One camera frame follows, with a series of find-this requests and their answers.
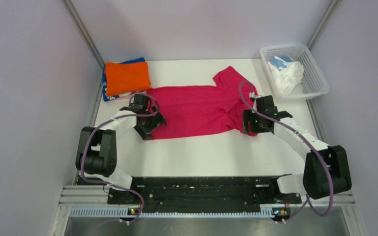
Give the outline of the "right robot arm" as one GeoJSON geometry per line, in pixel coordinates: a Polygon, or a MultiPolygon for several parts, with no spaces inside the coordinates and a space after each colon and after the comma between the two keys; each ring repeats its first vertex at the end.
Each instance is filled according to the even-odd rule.
{"type": "Polygon", "coordinates": [[[331,146],[301,127],[287,111],[278,111],[272,96],[250,93],[248,109],[243,111],[243,133],[272,133],[284,140],[305,163],[301,174],[277,177],[269,197],[283,202],[289,193],[307,194],[317,200],[347,192],[352,187],[347,152],[331,146]]]}

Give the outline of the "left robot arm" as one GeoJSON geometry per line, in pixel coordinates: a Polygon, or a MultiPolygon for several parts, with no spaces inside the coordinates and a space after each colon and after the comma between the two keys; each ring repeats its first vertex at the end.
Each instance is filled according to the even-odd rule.
{"type": "Polygon", "coordinates": [[[159,102],[146,93],[135,93],[129,105],[122,107],[109,120],[96,127],[86,126],[80,132],[76,168],[88,183],[108,185],[103,180],[91,180],[85,174],[109,178],[118,173],[120,184],[113,182],[111,187],[120,190],[119,196],[126,203],[133,203],[138,198],[140,207],[145,202],[137,188],[133,187],[133,177],[117,167],[117,139],[129,130],[135,130],[144,140],[152,140],[152,132],[167,121],[160,112],[159,102]]]}

